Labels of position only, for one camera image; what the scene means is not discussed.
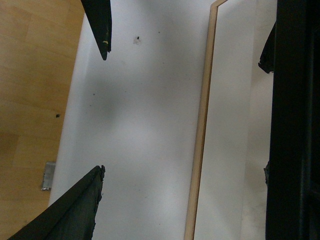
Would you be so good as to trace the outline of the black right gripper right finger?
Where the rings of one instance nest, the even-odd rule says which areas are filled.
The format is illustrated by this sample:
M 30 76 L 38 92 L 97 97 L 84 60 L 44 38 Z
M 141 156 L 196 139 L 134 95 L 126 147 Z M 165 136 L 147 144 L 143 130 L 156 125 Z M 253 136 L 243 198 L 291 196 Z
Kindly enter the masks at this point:
M 270 168 L 270 162 L 268 161 L 266 166 L 263 168 L 264 176 L 265 176 L 265 184 L 267 187 L 269 186 L 269 168 Z

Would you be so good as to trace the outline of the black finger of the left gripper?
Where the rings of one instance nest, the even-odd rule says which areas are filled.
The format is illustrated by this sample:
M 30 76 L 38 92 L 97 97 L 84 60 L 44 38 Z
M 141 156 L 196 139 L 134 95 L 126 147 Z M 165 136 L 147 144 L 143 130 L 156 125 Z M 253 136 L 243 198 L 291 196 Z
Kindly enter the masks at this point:
M 110 0 L 81 0 L 93 36 L 104 61 L 112 49 L 112 10 Z
M 264 48 L 260 55 L 258 66 L 267 74 L 274 72 L 275 62 L 275 38 L 276 38 L 276 23 L 265 42 Z

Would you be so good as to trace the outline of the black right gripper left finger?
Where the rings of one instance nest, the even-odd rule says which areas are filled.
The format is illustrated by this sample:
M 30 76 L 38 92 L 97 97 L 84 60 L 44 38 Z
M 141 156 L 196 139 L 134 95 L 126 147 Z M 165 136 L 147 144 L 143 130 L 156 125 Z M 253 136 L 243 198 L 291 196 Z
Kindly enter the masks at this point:
M 105 167 L 95 166 L 11 240 L 91 240 Z

